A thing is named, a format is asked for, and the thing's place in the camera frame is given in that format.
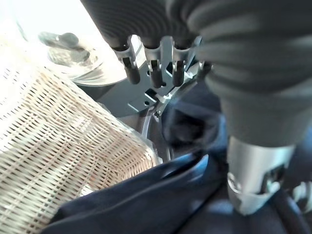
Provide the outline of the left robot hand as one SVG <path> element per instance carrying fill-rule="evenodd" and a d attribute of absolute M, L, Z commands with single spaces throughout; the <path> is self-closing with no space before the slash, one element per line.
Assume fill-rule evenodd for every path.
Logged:
<path fill-rule="evenodd" d="M 140 82 L 130 43 L 139 36 L 152 83 L 162 85 L 160 42 L 173 40 L 173 84 L 188 53 L 220 99 L 230 135 L 228 193 L 251 215 L 280 189 L 295 147 L 312 123 L 312 3 L 309 0 L 85 0 L 91 19 Z"/>

